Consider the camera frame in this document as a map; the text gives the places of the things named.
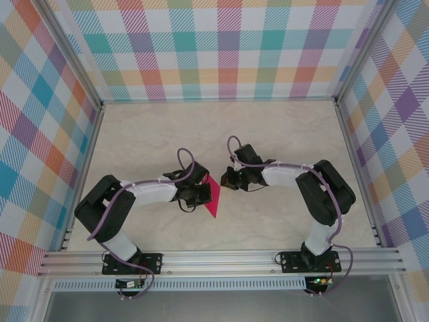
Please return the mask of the pink paper sheet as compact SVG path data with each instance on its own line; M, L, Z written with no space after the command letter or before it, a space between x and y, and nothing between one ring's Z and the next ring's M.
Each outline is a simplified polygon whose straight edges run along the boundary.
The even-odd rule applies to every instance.
M210 185L211 201L206 203L204 206L206 207L208 212L216 219L219 208L221 186L214 180L211 175L206 176L205 183L208 183Z

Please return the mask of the grey metal panel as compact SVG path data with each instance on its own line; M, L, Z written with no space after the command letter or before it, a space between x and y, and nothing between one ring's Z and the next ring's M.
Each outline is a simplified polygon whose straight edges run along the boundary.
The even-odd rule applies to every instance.
M309 297L288 291L56 292L44 322L402 322L380 292Z

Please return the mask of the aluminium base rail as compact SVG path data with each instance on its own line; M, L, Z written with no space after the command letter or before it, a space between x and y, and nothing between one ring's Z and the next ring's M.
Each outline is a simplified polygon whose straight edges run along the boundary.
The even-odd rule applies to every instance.
M406 273L400 251L395 248L357 248L350 254L336 249L343 275L349 265L351 275L390 275ZM279 276L281 265L289 260L279 250L164 251L161 277ZM48 252L38 278L101 277L107 252Z

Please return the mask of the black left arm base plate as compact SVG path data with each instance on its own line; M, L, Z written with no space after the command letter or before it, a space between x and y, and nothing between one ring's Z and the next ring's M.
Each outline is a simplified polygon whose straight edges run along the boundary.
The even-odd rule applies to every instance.
M146 267L154 274L160 274L162 268L162 258L163 254L161 253L137 252L128 260L128 262ZM126 265L115 259L111 254L105 254L102 258L102 261L102 275L138 275L142 272L141 268Z

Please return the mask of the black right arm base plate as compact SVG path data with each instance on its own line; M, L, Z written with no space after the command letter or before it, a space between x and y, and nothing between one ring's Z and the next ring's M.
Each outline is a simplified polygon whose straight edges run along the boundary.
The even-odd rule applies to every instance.
M280 264L283 273L331 273L342 270L339 254L332 250L321 256L314 256L311 252L280 252Z

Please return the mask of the aluminium side rail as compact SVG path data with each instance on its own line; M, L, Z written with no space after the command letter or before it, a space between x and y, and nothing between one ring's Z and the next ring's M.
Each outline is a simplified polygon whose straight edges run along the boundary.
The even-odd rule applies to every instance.
M104 114L105 114L105 106L102 105L101 107L99 107L99 110L96 113L93 132L91 133L91 137L90 137L90 140L88 142L86 154L84 156L84 161L82 164L82 169L79 173L78 180L76 181L77 186L76 186L76 190L75 190L75 193L73 196L73 200L72 200L71 205L70 205L70 211L68 212L68 214L65 218L64 227L61 230L59 241L55 247L56 251L62 251L63 250L63 246L64 246L65 240L66 240L66 235L72 229L72 226L74 225L74 218L75 218L74 210L75 210L76 206L79 204L80 199L81 199L82 194L83 194L84 185L86 182L86 178L88 176L90 163L91 163L91 160L92 160L92 157L94 154L94 150L95 150L95 146L96 146L97 139L99 136L99 132L101 129L101 125L103 122Z
M351 133L347 127L347 122L345 121L345 117L343 115L341 107L336 101L334 102L334 109L335 109L335 113L336 113L336 116L338 118L339 125L341 128L343 137L344 137L344 141L345 141L345 144L347 147L349 158L351 159L353 171L354 171L355 177L357 179L357 185L359 187L359 192L361 193L361 198L362 198L363 204L365 206L365 211L366 211L366 214L368 216L369 224L370 224L371 229L373 231L375 243L376 243L377 247L379 247L379 248L384 247L383 236L379 232L377 218L375 216L374 208L373 208L373 205L372 205L370 198L369 198L369 192L368 192L367 187L366 187L365 182L364 182L363 172L360 168L359 158L358 158L358 155L357 155L357 153L353 147L352 136L351 136Z

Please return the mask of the aluminium frame post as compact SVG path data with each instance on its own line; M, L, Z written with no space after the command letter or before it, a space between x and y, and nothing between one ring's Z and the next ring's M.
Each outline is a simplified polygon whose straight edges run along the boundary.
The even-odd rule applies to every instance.
M98 110L103 108L103 100L100 98L92 81L90 80L84 66L78 58L67 34L63 30L60 22L57 20L53 10L47 0L31 0L32 4L40 14L42 20L47 25L50 33L55 39L57 46L62 51L65 59L69 63L71 69L80 81L85 93L89 96L91 102Z
M370 57L378 40L380 39L387 23L391 16L395 13L396 8L401 0L385 0L379 13L375 16L373 25L369 28L367 35L361 42L362 45L357 52L356 59L350 66L344 81L339 87L338 93L334 96L334 102L337 109L339 109L357 80L359 73L365 65L367 59Z

